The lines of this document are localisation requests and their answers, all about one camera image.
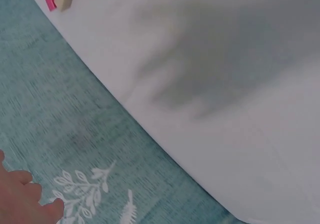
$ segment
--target white leaf pattern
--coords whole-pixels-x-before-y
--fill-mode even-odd
[[[61,198],[65,205],[65,218],[57,224],[86,224],[85,218],[93,218],[102,199],[100,188],[102,188],[105,193],[109,192],[107,180],[115,163],[114,161],[111,166],[105,170],[99,168],[91,169],[91,179],[96,180],[97,183],[90,183],[86,175],[79,170],[75,170],[76,177],[80,181],[79,183],[74,182],[70,173],[65,170],[62,170],[62,176],[53,179],[58,185],[63,186],[64,193],[73,193],[77,196],[75,199],[68,200],[61,192],[56,190],[52,191],[53,195],[56,198]]]
[[[104,175],[103,172],[100,172],[100,173],[95,173],[91,176],[91,179],[95,180],[95,179],[98,179],[100,177],[102,177]]]
[[[91,205],[90,211],[91,211],[92,215],[95,215],[95,214],[96,214],[96,208],[95,208],[94,205]]]
[[[92,219],[92,214],[91,214],[91,212],[90,212],[87,208],[81,208],[81,211],[82,211],[82,215],[83,215],[85,218]]]
[[[70,193],[75,189],[75,186],[72,184],[65,185],[63,192]]]
[[[53,193],[53,195],[54,195],[56,198],[60,198],[60,199],[62,199],[62,200],[65,199],[64,195],[63,195],[61,192],[58,192],[58,191],[56,191],[56,190],[52,190],[52,193]]]
[[[102,183],[102,190],[105,192],[105,193],[108,193],[109,192],[109,187],[108,187],[108,184],[106,182],[103,182]]]
[[[135,224],[137,218],[137,208],[134,205],[133,194],[131,190],[128,190],[129,201],[125,205],[122,211],[120,224]]]
[[[85,200],[85,205],[87,207],[90,207],[92,204],[93,204],[93,201],[94,201],[94,192],[95,190],[92,189],[92,191],[90,192],[90,195],[86,198]]]
[[[79,178],[79,180],[85,182],[85,183],[89,183],[85,174],[83,172],[80,172],[78,170],[75,171],[76,176]]]
[[[61,186],[64,186],[64,185],[67,185],[69,184],[69,182],[67,181],[67,179],[65,178],[62,178],[62,177],[56,177],[53,179],[57,184],[61,185]]]
[[[94,202],[94,205],[97,207],[100,202],[101,202],[101,192],[100,192],[100,189],[98,189],[95,194],[94,194],[94,198],[93,198],[93,202]]]
[[[78,217],[78,224],[85,224],[85,221],[81,216]]]
[[[70,175],[70,173],[66,172],[65,170],[62,171],[62,176],[68,180],[69,182],[72,182],[72,177]]]

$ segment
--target hand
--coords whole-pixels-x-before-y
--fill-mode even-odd
[[[41,185],[30,183],[27,171],[7,172],[4,159],[0,150],[0,224],[56,224],[64,214],[63,201],[41,206]]]

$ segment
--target white mattress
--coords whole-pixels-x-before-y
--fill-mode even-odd
[[[252,224],[320,220],[320,0],[36,0],[161,147]]]

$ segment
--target pink object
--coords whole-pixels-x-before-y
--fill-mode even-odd
[[[45,1],[50,11],[54,10],[57,7],[56,4],[54,3],[55,0],[45,0]]]

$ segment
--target teal rug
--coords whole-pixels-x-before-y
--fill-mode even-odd
[[[33,0],[0,0],[0,148],[61,224],[239,224],[99,83]]]

